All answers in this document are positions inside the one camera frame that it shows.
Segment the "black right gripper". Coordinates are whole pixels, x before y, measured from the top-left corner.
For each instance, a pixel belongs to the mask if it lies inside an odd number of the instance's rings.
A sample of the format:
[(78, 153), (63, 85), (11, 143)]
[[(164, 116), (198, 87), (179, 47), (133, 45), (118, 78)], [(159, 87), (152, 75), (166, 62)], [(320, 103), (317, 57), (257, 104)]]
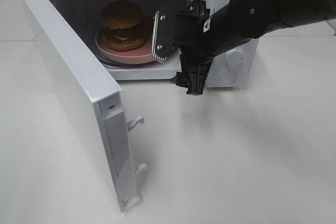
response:
[(177, 13), (172, 7), (160, 6), (154, 16), (151, 54), (154, 60), (165, 62), (178, 47), (181, 71), (169, 82), (187, 88), (186, 94), (202, 95), (217, 54), (202, 41), (203, 25), (210, 17), (206, 1), (197, 0), (192, 8)]

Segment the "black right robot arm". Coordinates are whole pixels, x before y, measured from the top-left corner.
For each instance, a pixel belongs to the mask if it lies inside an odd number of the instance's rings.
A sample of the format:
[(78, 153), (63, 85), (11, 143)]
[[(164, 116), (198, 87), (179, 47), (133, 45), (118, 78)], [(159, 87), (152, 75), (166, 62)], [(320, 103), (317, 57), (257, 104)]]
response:
[(180, 49), (182, 70), (172, 82), (201, 95), (216, 56), (275, 30), (334, 18), (335, 0), (229, 0), (215, 13), (203, 0), (183, 10), (161, 6), (154, 17), (152, 58), (164, 62)]

